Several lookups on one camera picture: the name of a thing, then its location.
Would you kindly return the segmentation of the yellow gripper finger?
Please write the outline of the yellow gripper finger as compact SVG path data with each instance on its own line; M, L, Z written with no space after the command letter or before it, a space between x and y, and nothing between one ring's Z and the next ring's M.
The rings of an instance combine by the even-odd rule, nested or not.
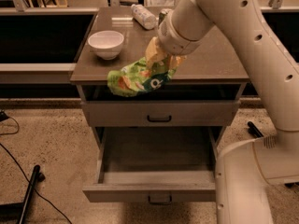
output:
M172 55L169 58L168 62L168 68L169 69L177 69L182 62L186 60L185 56L177 56L177 55Z
M146 65L148 69L151 69L155 63L162 61L166 57L167 53L161 47L159 38L156 36L153 37L145 51Z

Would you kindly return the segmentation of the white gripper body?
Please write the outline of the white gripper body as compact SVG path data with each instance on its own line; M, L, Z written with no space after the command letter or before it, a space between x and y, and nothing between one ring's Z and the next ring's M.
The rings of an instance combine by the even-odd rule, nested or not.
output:
M200 45L200 41L191 41L182 37L172 24L173 11L169 11L158 27L160 46L172 55L188 55Z

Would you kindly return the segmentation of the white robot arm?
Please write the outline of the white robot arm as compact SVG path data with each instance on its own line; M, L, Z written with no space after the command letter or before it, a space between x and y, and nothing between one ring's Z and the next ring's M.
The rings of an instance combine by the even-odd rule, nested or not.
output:
M148 66L195 51L212 26L228 38L277 134L225 147L216 160L218 224L273 224L266 187L299 180L298 65L257 0L180 0L146 49Z

